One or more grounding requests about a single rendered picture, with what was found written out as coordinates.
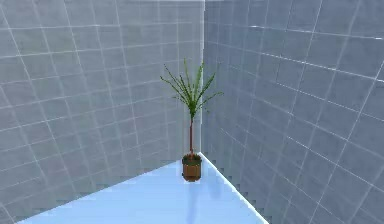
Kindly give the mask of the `green houseplant in brown pot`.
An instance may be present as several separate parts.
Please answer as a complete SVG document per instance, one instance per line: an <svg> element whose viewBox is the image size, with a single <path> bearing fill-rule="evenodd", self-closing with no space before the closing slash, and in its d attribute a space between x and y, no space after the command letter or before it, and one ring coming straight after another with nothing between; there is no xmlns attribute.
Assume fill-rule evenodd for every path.
<svg viewBox="0 0 384 224"><path fill-rule="evenodd" d="M187 62L183 61L184 75L176 77L167 66L164 66L169 78L160 77L160 80L167 83L174 91L174 99L183 103L189 114L189 152L181 159L182 177L187 182L195 182L202 176L202 157L193 148L193 124L196 115L214 97L222 96L223 92L218 91L208 97L204 97L206 91L213 83L216 73L213 73L206 83L203 83L204 63L198 67L195 80L192 81L189 75Z"/></svg>

